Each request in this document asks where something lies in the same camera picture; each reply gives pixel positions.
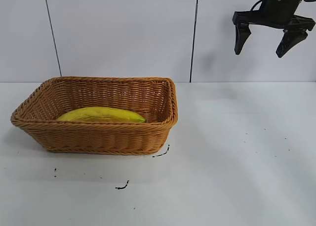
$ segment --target white wall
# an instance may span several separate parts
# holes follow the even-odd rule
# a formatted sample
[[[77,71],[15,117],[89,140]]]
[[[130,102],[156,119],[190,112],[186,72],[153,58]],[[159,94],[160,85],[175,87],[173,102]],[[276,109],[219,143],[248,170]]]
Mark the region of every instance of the white wall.
[[[0,82],[59,75],[45,0],[0,0]]]
[[[250,10],[257,0],[199,0],[193,82],[315,81],[316,29],[282,59],[275,53],[283,32],[250,26],[241,55],[234,53],[234,11]],[[302,3],[298,15],[316,18],[314,3]]]
[[[257,0],[199,0],[193,82],[315,81],[316,30],[284,58],[283,32],[251,26],[234,53],[235,10]],[[63,75],[190,78],[196,0],[48,0]],[[315,5],[297,14],[314,17]],[[45,0],[0,0],[0,82],[58,76]]]
[[[48,0],[63,75],[188,82],[196,0]]]

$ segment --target basket rim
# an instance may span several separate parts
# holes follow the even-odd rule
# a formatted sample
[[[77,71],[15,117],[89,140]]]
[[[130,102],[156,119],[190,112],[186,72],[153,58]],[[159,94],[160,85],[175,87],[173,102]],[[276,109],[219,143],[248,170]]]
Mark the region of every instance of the basket rim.
[[[20,115],[25,108],[35,100],[35,96],[48,89],[51,84],[57,81],[62,80],[79,80],[79,81],[88,81],[88,80],[100,80],[104,82],[113,81],[113,82],[128,82],[128,81],[159,81],[159,82],[168,82],[170,92],[169,98],[171,100],[171,114],[163,122],[156,123],[130,123],[130,122],[74,122],[74,121],[56,121],[56,120],[37,120],[37,119],[24,119]],[[11,122],[13,125],[20,127],[22,129],[47,129],[47,130],[80,130],[80,129],[100,129],[100,127],[106,127],[107,130],[115,129],[117,130],[166,130],[172,128],[177,123],[178,120],[178,109],[177,109],[177,99],[176,99],[176,90],[175,84],[170,78],[160,78],[160,77],[145,77],[145,78],[108,78],[108,77],[77,77],[77,76],[64,76],[51,78],[43,82],[19,107],[12,113]]]

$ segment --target woven basket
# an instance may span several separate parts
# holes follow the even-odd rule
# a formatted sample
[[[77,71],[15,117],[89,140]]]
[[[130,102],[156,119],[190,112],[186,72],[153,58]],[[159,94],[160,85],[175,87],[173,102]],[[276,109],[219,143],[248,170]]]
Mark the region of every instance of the woven basket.
[[[55,121],[90,106],[135,111],[147,122]],[[177,119],[170,79],[60,77],[37,88],[13,112],[11,122],[49,151],[143,155],[161,149]]]

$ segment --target white tabletop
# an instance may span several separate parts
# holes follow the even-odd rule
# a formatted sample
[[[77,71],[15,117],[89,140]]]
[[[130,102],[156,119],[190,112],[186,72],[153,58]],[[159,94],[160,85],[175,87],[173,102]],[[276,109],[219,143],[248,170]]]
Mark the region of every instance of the white tabletop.
[[[9,121],[38,85],[0,84],[1,226],[316,225],[316,83],[177,84],[156,158],[45,151]]]

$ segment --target banana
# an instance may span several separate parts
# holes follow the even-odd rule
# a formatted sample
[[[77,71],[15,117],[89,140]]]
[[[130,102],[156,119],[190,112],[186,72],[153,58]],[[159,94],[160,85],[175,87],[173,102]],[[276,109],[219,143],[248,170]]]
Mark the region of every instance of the banana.
[[[136,112],[110,107],[95,106],[80,108],[67,112],[60,116],[57,121],[145,123],[146,119]]]

